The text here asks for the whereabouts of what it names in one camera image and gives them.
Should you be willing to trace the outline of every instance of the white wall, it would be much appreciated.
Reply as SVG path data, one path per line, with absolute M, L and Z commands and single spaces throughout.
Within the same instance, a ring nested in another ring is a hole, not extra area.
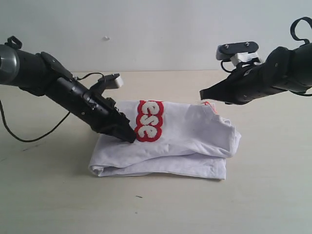
M 125 85 L 105 96 L 196 103 L 200 89 L 225 75 L 127 72 Z M 9 126 L 24 138 L 41 135 L 66 113 L 48 98 L 14 87 L 0 86 L 0 99 Z M 87 165 L 97 135 L 79 119 L 70 116 L 33 144 L 17 142 L 0 124 L 0 233 L 310 234 L 310 106 L 310 98 L 290 93 L 244 106 L 217 103 L 242 134 L 222 182 L 94 178 Z
M 15 35 L 70 71 L 215 70 L 219 44 L 253 40 L 264 59 L 277 46 L 298 47 L 289 28 L 311 8 L 308 0 L 1 0 L 0 41 Z

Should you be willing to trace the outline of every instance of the black strap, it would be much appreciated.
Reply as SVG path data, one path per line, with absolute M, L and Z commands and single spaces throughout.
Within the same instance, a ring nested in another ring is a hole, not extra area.
M 297 41 L 302 40 L 302 41 L 304 41 L 304 44 L 306 45 L 306 44 L 309 44 L 310 41 L 309 41 L 308 39 L 300 39 L 299 37 L 297 37 L 297 35 L 296 35 L 295 31 L 294 31 L 295 28 L 296 28 L 296 26 L 297 26 L 297 24 L 298 24 L 301 20 L 306 21 L 306 22 L 310 25 L 310 27 L 311 27 L 311 29 L 312 29 L 312 19 L 309 18 L 309 17 L 302 17 L 302 18 L 300 18 L 300 19 L 295 20 L 295 22 L 292 23 L 292 25 L 291 25 L 291 35 L 292 35 L 292 38 L 293 38 L 294 40 L 297 40 Z

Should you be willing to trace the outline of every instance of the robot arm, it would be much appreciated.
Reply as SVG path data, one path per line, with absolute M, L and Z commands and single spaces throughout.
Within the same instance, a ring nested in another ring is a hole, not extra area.
M 0 84 L 17 86 L 36 96 L 46 95 L 89 124 L 93 131 L 134 142 L 136 134 L 129 120 L 118 111 L 113 99 L 102 96 L 105 89 L 117 88 L 119 74 L 102 75 L 88 89 L 50 54 L 33 55 L 21 47 L 16 37 L 0 45 Z
M 305 44 L 295 50 L 278 47 L 261 63 L 255 42 L 224 44 L 218 47 L 216 58 L 223 63 L 231 61 L 236 68 L 220 83 L 200 91 L 201 99 L 243 105 L 254 99 L 291 91 L 300 96 L 312 87 L 312 43 L 299 39 L 294 30 L 300 20 L 312 28 L 312 19 L 297 19 L 291 26 L 291 35 Z

